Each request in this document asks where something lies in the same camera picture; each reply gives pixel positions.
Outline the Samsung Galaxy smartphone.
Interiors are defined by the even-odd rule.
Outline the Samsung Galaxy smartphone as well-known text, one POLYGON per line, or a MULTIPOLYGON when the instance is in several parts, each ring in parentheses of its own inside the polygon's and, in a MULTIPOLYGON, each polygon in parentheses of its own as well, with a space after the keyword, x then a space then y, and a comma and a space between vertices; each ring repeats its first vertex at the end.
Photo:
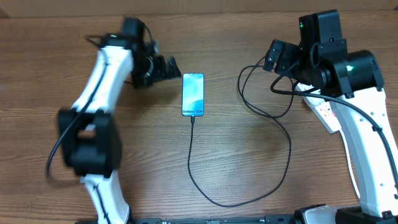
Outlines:
POLYGON ((205 79, 203 73, 185 73, 182 76, 182 115, 205 114, 205 79))

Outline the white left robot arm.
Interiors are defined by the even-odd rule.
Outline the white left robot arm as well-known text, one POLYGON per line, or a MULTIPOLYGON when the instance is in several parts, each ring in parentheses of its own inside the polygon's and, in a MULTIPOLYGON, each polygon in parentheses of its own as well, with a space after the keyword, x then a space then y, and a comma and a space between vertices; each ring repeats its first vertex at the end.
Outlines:
POLYGON ((134 223, 119 181, 122 142, 114 120, 127 78, 141 89, 182 76, 173 57, 166 60, 159 54, 156 40, 144 40, 149 32, 138 18, 126 17, 120 32, 99 37, 85 89, 70 109, 58 112, 59 139, 49 158, 62 149, 64 162, 90 194, 98 215, 95 223, 134 223))

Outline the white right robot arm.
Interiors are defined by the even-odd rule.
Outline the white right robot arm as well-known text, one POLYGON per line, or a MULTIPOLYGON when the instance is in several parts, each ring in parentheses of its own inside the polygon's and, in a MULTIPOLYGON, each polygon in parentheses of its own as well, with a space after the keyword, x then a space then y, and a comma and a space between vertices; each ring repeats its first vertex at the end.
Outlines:
POLYGON ((359 186, 359 203, 312 205, 297 223, 396 223, 397 145, 386 111, 384 79, 368 50, 348 52, 337 10, 299 18, 301 40, 273 40, 264 70, 311 86, 309 98, 329 102, 345 134, 359 186))

